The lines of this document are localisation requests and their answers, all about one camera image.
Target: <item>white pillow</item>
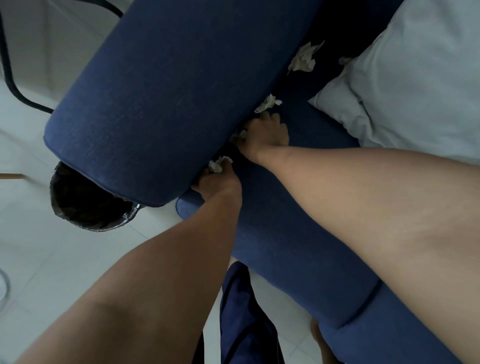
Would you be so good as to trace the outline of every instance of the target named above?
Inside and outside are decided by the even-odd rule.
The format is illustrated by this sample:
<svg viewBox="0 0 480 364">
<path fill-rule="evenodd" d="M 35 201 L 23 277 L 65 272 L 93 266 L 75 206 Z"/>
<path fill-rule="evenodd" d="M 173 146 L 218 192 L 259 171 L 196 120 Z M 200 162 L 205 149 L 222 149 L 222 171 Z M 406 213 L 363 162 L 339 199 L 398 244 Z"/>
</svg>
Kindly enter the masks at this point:
<svg viewBox="0 0 480 364">
<path fill-rule="evenodd" d="M 480 0 L 405 0 L 309 102 L 361 146 L 480 164 Z"/>
</svg>

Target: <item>forearm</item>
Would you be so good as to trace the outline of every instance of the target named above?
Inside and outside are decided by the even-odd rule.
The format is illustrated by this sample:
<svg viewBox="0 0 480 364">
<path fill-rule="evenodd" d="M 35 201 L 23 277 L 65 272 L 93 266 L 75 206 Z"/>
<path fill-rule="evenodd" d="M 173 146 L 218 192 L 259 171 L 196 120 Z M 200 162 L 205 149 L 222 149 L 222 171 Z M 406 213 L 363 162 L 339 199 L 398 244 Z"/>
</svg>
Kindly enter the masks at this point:
<svg viewBox="0 0 480 364">
<path fill-rule="evenodd" d="M 241 196 L 218 194 L 133 249 L 19 363 L 191 361 L 228 267 L 240 206 Z"/>
<path fill-rule="evenodd" d="M 401 150 L 282 146 L 261 164 L 461 359 L 480 360 L 479 167 Z"/>
</svg>

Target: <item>hand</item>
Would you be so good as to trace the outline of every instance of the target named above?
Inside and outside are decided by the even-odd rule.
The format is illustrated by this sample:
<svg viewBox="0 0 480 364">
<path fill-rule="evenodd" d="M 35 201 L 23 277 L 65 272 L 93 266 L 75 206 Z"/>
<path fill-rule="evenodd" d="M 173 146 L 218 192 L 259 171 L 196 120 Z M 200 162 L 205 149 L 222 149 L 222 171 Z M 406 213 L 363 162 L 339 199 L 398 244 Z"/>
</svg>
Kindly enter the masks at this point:
<svg viewBox="0 0 480 364">
<path fill-rule="evenodd" d="M 280 123 L 280 115 L 262 112 L 259 119 L 250 120 L 246 125 L 247 136 L 237 139 L 235 144 L 240 152 L 253 163 L 261 164 L 261 155 L 273 146 L 288 146 L 288 130 Z"/>
<path fill-rule="evenodd" d="M 241 183 L 232 165 L 228 160 L 222 161 L 221 173 L 209 173 L 205 168 L 198 180 L 198 184 L 192 185 L 192 189 L 202 195 L 204 201 L 208 201 L 217 194 L 225 194 L 234 197 L 241 204 Z"/>
</svg>

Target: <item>wooden stick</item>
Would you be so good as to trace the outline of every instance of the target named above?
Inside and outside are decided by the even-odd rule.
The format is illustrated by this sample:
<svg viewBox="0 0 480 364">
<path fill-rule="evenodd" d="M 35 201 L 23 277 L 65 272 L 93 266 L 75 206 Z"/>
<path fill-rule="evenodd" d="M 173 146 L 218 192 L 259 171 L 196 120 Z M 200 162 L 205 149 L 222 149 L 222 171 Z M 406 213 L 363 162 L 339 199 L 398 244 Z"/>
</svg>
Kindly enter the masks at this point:
<svg viewBox="0 0 480 364">
<path fill-rule="evenodd" d="M 19 173 L 0 173 L 0 180 L 22 180 L 26 176 Z"/>
</svg>

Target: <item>pants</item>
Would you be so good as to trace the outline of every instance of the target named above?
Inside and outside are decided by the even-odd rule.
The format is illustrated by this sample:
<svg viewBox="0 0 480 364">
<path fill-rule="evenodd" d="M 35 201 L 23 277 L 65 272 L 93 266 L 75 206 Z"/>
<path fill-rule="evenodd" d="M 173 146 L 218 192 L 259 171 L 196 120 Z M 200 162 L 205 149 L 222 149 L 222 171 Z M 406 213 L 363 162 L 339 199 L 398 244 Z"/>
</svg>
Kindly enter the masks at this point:
<svg viewBox="0 0 480 364">
<path fill-rule="evenodd" d="M 278 334 L 258 305 L 250 274 L 241 262 L 230 266 L 222 285 L 220 359 L 222 364 L 285 364 Z M 204 363 L 203 334 L 192 364 Z"/>
</svg>

